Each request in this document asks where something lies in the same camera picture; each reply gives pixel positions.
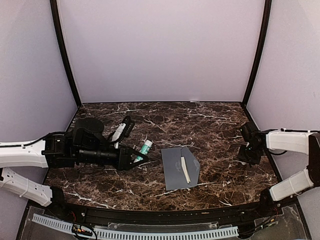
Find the white wall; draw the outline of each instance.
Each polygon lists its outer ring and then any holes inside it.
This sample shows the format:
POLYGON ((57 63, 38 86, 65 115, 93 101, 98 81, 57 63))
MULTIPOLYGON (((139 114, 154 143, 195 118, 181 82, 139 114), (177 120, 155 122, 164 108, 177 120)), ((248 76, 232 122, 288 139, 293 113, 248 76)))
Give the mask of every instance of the white wall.
MULTIPOLYGON (((48 0, 0 2, 0 142, 63 131, 76 104, 62 64, 48 0)), ((42 182, 46 169, 15 168, 42 182)), ((26 199, 0 190, 0 240, 14 240, 26 199)))
POLYGON ((242 101, 264 0, 59 0, 82 102, 242 101))
MULTIPOLYGON (((320 129, 320 1, 274 0, 248 104, 260 129, 320 129)), ((276 158, 283 178, 308 164, 303 154, 276 158)), ((320 239, 320 189, 299 197, 313 239, 320 239)))

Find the black frame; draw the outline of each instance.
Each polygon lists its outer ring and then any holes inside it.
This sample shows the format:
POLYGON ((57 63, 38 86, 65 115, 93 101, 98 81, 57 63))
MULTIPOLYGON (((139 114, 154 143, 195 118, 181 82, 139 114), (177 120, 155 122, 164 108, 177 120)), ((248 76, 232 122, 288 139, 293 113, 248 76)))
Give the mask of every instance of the black frame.
MULTIPOLYGON (((267 28, 268 28, 269 17, 271 12, 271 4, 272 4, 272 0, 265 0, 261 29, 260 29, 258 44, 256 48, 256 53, 255 53, 250 77, 248 80, 248 84, 246 87, 243 100, 242 102, 239 102, 249 121, 253 121, 253 118, 247 109, 247 104, 249 102, 249 98, 253 90, 253 86, 255 83, 259 64, 262 57, 262 52, 263 52, 264 43, 267 35, 267 28)), ((72 74, 72 70, 71 70, 71 66, 70 66, 70 62, 67 54, 67 49, 64 42, 64 38, 63 38, 57 0, 50 0, 50 5, 51 5, 52 18, 53 18, 55 33, 56 33, 56 37, 57 37, 57 41, 60 49, 61 58, 63 61, 63 65, 65 68, 65 72, 69 81, 69 85, 70 85, 74 100, 79 110, 79 107, 81 107, 82 102, 80 100, 75 79, 72 74)), ((269 159, 272 169, 276 175, 277 181, 281 182, 282 177, 279 173, 279 170, 275 164, 275 161, 272 155, 269 152, 266 152, 266 156, 269 159)), ((309 239, 311 239, 311 234, 297 197, 288 199, 285 204, 282 204, 282 207, 288 206, 291 204, 296 204, 303 226, 304 226, 306 236, 309 239)), ((192 210, 192 211, 171 211, 171 212, 170 211, 150 212, 150 211, 114 210, 114 209, 87 207, 87 206, 82 206, 82 205, 77 205, 72 203, 67 203, 66 205, 68 208, 73 210, 73 212, 76 214, 76 218, 78 219, 78 221, 86 224, 96 224, 96 225, 107 225, 109 222, 123 223, 123 224, 142 224, 142 225, 179 225, 179 224, 219 222, 220 225, 233 224, 233 225, 237 225, 239 228, 243 228, 252 224, 255 219, 260 217, 258 215, 250 215, 250 216, 239 215, 239 212, 241 212, 242 210, 255 208, 258 205, 258 202, 247 203, 247 204, 237 205, 237 206, 230 206, 230 207, 222 207, 222 208, 192 210)), ((30 206, 44 208, 31 200, 28 201, 22 216, 20 226, 19 226, 18 234, 16 237, 17 240, 19 240, 20 237, 22 236, 24 223, 26 221, 26 217, 28 215, 30 206)), ((49 210, 46 210, 45 213, 48 215, 52 215, 52 213, 49 210)))

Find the black post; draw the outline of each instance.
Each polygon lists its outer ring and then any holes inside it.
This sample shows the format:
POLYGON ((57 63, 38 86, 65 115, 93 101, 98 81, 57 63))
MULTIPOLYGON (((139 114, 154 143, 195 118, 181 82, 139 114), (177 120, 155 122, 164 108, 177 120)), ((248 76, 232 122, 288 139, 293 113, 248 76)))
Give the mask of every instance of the black post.
POLYGON ((256 52, 253 60, 253 65, 252 65, 248 85, 246 86, 245 94, 242 100, 242 103, 244 104, 244 106, 247 106, 249 102, 249 98, 256 80, 262 52, 265 45, 266 35, 267 35, 267 29, 268 29, 268 23, 269 23, 270 11, 271 11, 271 3, 272 3, 272 0, 265 0, 265 3, 264 3, 264 10, 263 10, 263 17, 262 17, 262 24, 260 29, 258 45, 256 47, 256 52))
POLYGON ((71 91, 73 94, 74 101, 75 101, 77 107, 79 108, 82 105, 82 103, 81 103, 81 100, 79 97, 79 93, 77 90, 75 79, 72 74, 70 63, 69 63, 69 58, 68 58, 67 49, 66 49, 64 36, 62 33, 62 28, 61 28, 61 23, 60 23, 60 18, 59 18, 57 0, 50 0, 50 5, 51 5, 51 12, 52 12, 52 18, 53 18, 56 39, 58 41, 64 70, 65 70, 66 76, 69 81, 69 85, 70 85, 70 88, 71 88, 71 91))

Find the green glue stick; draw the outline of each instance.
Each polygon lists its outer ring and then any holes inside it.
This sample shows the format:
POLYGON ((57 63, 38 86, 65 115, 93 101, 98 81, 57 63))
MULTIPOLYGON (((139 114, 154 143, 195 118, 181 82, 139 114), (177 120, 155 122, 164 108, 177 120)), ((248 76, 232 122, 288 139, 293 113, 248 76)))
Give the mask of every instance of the green glue stick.
MULTIPOLYGON (((149 152, 149 149, 152 146, 152 141, 146 140, 143 146, 141 147, 140 153, 146 155, 149 152)), ((134 160, 134 163, 141 161, 143 158, 140 156, 137 156, 134 160)))

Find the marble table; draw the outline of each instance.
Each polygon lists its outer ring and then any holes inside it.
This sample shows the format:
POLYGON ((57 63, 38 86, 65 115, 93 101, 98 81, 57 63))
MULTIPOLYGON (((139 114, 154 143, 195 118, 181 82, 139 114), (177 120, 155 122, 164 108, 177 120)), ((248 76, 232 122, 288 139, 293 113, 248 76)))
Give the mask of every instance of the marble table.
POLYGON ((182 211, 235 206, 259 200, 277 182, 266 157, 249 167, 237 160, 243 144, 239 127, 248 121, 239 103, 136 102, 88 103, 77 119, 100 119, 107 136, 130 115, 136 122, 124 145, 139 150, 153 142, 150 161, 129 171, 80 164, 50 169, 45 184, 60 187, 69 203, 137 211, 182 211), (198 186, 166 191, 161 149, 188 147, 200 163, 198 186))

